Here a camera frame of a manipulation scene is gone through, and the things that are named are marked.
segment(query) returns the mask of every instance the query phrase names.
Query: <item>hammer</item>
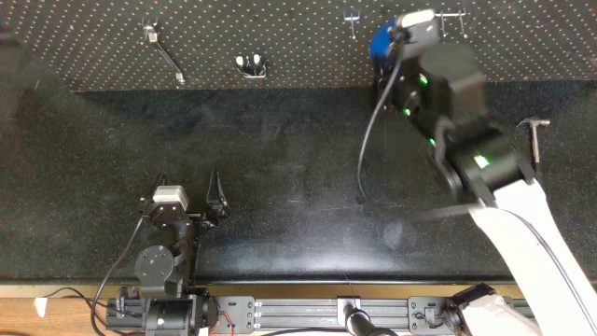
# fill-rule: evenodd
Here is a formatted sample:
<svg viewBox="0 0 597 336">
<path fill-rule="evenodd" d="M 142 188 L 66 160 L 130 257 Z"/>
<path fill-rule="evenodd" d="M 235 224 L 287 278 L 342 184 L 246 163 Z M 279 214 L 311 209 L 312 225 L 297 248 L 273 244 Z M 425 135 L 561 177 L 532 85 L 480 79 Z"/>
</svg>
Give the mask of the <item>hammer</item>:
<svg viewBox="0 0 597 336">
<path fill-rule="evenodd" d="M 539 142 L 537 140 L 537 126 L 549 126 L 551 121 L 549 121 L 548 119 L 539 119 L 538 117 L 530 117 L 521 121 L 517 125 L 517 127 L 522 125 L 523 123 L 528 123 L 529 127 L 531 127 L 531 132 L 533 132 L 533 161 L 535 172 L 539 174 Z"/>
</svg>

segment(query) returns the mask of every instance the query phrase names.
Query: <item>hammer head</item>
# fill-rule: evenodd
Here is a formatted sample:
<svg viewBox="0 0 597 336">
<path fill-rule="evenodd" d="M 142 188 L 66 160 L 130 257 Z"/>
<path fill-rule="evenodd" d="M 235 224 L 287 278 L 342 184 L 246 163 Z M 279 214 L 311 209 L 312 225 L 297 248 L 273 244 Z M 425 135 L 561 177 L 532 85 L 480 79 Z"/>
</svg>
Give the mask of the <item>hammer head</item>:
<svg viewBox="0 0 597 336">
<path fill-rule="evenodd" d="M 538 117 L 530 117 L 525 118 L 521 122 L 519 122 L 518 126 L 521 126 L 523 123 L 528 123 L 531 128 L 535 128 L 537 126 L 549 126 L 551 121 L 549 119 L 540 119 Z"/>
</svg>

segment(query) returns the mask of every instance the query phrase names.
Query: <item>green light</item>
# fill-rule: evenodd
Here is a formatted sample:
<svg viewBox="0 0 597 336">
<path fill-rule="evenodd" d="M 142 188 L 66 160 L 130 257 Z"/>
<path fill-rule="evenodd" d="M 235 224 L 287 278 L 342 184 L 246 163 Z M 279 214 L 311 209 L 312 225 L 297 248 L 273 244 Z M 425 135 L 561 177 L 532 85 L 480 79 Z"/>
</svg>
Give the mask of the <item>green light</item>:
<svg viewBox="0 0 597 336">
<path fill-rule="evenodd" d="M 478 155 L 478 156 L 474 157 L 473 159 L 475 160 L 475 162 L 477 163 L 477 166 L 480 169 L 483 169 L 489 165 L 489 161 L 487 161 L 487 159 L 484 156 Z"/>
<path fill-rule="evenodd" d="M 429 80 L 427 79 L 427 77 L 419 74 L 419 82 L 421 82 L 421 85 L 423 86 L 427 86 L 427 84 L 429 84 Z"/>
</svg>

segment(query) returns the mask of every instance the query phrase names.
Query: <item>wooden surface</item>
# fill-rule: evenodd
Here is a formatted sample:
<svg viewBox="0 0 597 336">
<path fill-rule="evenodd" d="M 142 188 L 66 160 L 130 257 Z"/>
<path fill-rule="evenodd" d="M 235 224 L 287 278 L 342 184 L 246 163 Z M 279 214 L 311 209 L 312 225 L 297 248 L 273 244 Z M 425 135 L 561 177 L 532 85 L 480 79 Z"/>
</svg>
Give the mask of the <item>wooden surface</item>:
<svg viewBox="0 0 597 336">
<path fill-rule="evenodd" d="M 81 299 L 48 299 L 45 317 L 35 309 L 35 297 L 41 297 L 63 286 L 0 286 L 0 335 L 18 332 L 23 335 L 94 335 L 90 324 L 90 309 Z M 73 286 L 85 296 L 93 297 L 97 287 Z M 423 285 L 355 285 L 356 296 L 364 299 L 406 299 L 410 296 L 451 296 L 469 286 Z M 522 298 L 517 286 L 493 286 L 499 294 Z M 104 298 L 115 297 L 118 286 L 105 289 Z M 273 298 L 336 298 L 352 295 L 347 285 L 268 285 L 268 286 L 213 286 L 212 295 L 251 295 L 259 299 Z M 63 291 L 57 296 L 73 293 Z M 98 315 L 105 316 L 105 308 L 97 307 Z M 104 326 L 98 322 L 100 330 Z M 106 335 L 116 335 L 105 331 Z"/>
</svg>

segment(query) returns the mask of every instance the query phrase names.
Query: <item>perforated board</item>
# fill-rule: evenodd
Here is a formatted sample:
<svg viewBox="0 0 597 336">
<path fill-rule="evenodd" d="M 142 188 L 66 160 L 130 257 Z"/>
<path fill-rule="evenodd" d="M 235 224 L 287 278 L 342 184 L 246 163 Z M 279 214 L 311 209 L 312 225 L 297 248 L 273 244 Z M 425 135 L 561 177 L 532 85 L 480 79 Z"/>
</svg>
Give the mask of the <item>perforated board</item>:
<svg viewBox="0 0 597 336">
<path fill-rule="evenodd" d="M 446 18 L 445 41 L 478 54 L 489 81 L 597 79 L 597 3 L 589 0 L 0 0 L 0 22 L 73 91 L 367 86 L 368 41 L 384 21 L 433 8 L 465 10 L 466 38 Z M 356 40 L 345 12 L 360 12 Z M 181 65 L 180 86 L 143 42 L 143 19 Z M 262 54 L 264 79 L 234 57 Z"/>
</svg>

